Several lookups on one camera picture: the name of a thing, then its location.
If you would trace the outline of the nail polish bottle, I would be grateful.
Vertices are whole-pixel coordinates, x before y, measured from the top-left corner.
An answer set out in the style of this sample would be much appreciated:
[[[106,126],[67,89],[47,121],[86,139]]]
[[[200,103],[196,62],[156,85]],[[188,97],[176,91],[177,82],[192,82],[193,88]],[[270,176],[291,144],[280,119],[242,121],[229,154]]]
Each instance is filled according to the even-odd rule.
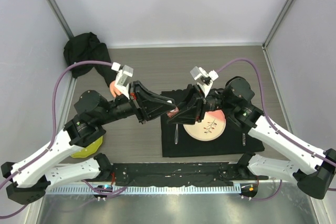
[[[166,114],[169,118],[173,117],[174,115],[176,115],[179,112],[178,107],[176,107],[174,110],[168,111]]]

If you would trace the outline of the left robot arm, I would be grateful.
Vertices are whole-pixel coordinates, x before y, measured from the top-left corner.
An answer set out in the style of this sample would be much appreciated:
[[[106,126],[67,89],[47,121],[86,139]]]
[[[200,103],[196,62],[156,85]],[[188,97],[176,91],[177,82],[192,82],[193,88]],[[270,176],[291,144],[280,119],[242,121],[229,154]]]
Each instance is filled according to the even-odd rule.
[[[75,103],[77,114],[49,143],[21,162],[1,165],[3,177],[10,181],[6,187],[7,197],[27,205],[57,186],[86,179],[107,181],[112,165],[102,153],[78,164],[64,167],[58,164],[105,135],[105,124],[133,115],[145,123],[176,108],[173,99],[149,91],[140,81],[131,83],[130,89],[129,97],[120,95],[111,101],[95,90],[84,92]]]

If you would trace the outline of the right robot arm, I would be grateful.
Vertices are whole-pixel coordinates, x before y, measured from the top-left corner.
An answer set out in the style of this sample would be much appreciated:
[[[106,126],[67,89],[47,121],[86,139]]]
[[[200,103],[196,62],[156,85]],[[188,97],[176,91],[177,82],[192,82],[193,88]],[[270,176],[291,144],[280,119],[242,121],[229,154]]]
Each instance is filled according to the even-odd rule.
[[[189,124],[201,122],[205,112],[223,111],[226,123],[269,145],[287,158],[287,161],[244,154],[239,160],[237,173],[242,179],[268,176],[296,184],[310,197],[323,199],[335,176],[335,150],[315,147],[288,132],[265,111],[254,106],[250,84],[242,77],[230,79],[225,88],[211,89],[204,95],[197,85],[189,85],[181,103],[173,99],[168,123]]]

